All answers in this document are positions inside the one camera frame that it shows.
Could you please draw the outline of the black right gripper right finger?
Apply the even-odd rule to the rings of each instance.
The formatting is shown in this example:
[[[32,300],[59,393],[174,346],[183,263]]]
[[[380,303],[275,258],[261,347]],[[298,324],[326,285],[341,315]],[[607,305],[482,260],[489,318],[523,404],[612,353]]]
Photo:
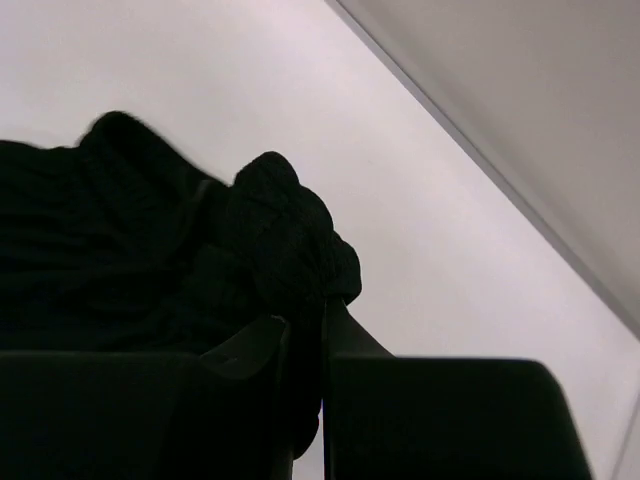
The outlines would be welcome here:
[[[330,300],[323,319],[329,479],[588,479],[564,391],[518,358],[395,356]]]

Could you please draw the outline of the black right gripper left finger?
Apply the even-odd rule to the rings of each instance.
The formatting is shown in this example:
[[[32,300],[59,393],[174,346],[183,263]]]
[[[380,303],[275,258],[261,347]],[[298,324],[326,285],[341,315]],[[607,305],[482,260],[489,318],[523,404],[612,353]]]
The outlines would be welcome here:
[[[290,328],[263,317],[202,355],[1,356],[5,479],[288,479]]]

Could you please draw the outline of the black shorts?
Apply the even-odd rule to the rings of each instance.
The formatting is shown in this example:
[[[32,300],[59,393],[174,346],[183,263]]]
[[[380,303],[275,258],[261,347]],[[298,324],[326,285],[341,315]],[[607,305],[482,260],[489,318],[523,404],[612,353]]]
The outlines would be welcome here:
[[[355,250],[276,152],[225,184],[118,111],[73,147],[1,144],[4,349],[200,354],[283,317],[302,454],[319,425],[326,301],[361,289]]]

